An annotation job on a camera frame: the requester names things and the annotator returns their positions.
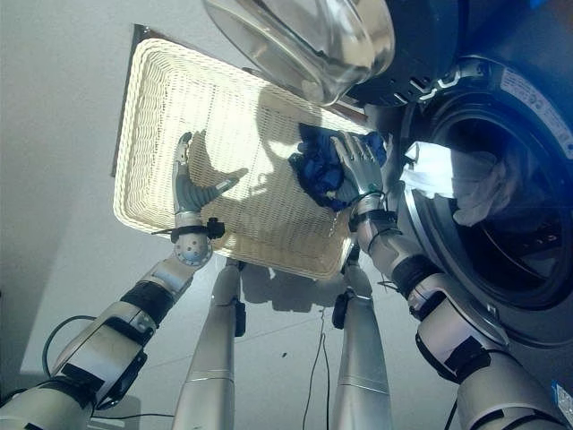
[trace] black cable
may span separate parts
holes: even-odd
[[[326,353],[326,334],[322,333],[322,352],[324,352],[324,361],[326,362],[326,430],[330,429],[329,409],[330,409],[330,366],[329,356]]]
[[[308,397],[306,398],[306,406],[304,407],[304,416],[303,416],[303,430],[304,426],[306,425],[306,415],[308,414],[308,408],[311,404],[311,394],[312,394],[312,378],[314,377],[314,370],[316,369],[316,363],[319,361],[319,355],[321,354],[321,345],[322,345],[322,335],[324,334],[324,311],[326,307],[322,307],[321,311],[321,333],[319,335],[319,347],[316,349],[316,356],[314,357],[314,363],[312,363],[312,370],[311,370],[311,380],[308,384]]]
[[[66,324],[71,323],[72,321],[76,321],[76,320],[90,320],[93,321],[96,318],[94,316],[89,316],[89,315],[75,315],[75,316],[71,316],[70,318],[63,320],[62,322],[60,322],[50,333],[50,335],[47,337],[46,342],[44,343],[44,349],[42,350],[42,369],[44,369],[44,373],[48,376],[48,377],[52,377],[52,374],[50,373],[50,369],[47,366],[47,351],[50,348],[50,344],[52,343],[52,340],[54,339],[55,335],[62,330],[62,327],[64,327]]]
[[[454,405],[451,407],[451,411],[449,412],[449,417],[448,417],[448,421],[446,422],[446,426],[444,427],[444,430],[449,430],[449,427],[451,426],[451,422],[454,419],[454,414],[456,413],[456,409],[458,408],[458,401],[454,401]]]
[[[128,415],[127,417],[101,417],[98,415],[94,415],[92,418],[97,419],[130,419],[130,418],[138,418],[138,417],[165,417],[165,418],[173,418],[175,415],[169,414],[137,414],[137,415]]]

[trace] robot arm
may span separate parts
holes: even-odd
[[[113,407],[125,395],[147,359],[143,352],[159,325],[212,255],[210,239],[221,237],[222,223],[201,221],[201,207],[238,180],[201,188],[189,179],[187,149],[180,139],[173,170],[175,228],[173,254],[158,262],[62,351],[45,383],[27,390],[0,409],[3,429],[77,429],[94,409]]]
[[[460,384],[464,429],[565,428],[541,385],[508,352],[490,314],[419,246],[399,232],[393,214],[371,194],[355,207],[358,243],[391,278],[420,325],[416,345],[440,376]]]

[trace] rectangular basket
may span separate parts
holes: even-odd
[[[350,245],[347,215],[317,206],[299,186],[287,162],[300,142],[299,122],[369,132],[229,64],[163,39],[144,40],[133,54],[125,100],[114,213],[148,233],[173,227],[175,146],[185,132],[204,132],[189,154],[196,184],[248,169],[201,213],[225,222],[215,252],[329,279]]]

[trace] blue laundry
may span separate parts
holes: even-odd
[[[299,131],[302,143],[298,145],[301,152],[294,153],[288,162],[296,172],[301,187],[317,202],[319,206],[326,206],[333,211],[342,211],[351,202],[345,202],[327,196],[328,192],[337,191],[344,182],[344,171],[340,159],[330,137],[338,136],[339,132],[315,125],[300,123]],[[366,143],[382,166],[386,161],[386,151],[382,146],[379,133],[371,132],[366,135],[351,133]]]

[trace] white cloth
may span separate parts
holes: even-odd
[[[428,142],[415,142],[406,156],[412,160],[400,177],[406,187],[428,198],[438,194],[457,199],[453,218],[462,226],[522,217],[546,200],[532,179],[538,168],[534,157],[516,144],[507,145],[501,160],[489,152],[461,152]]]

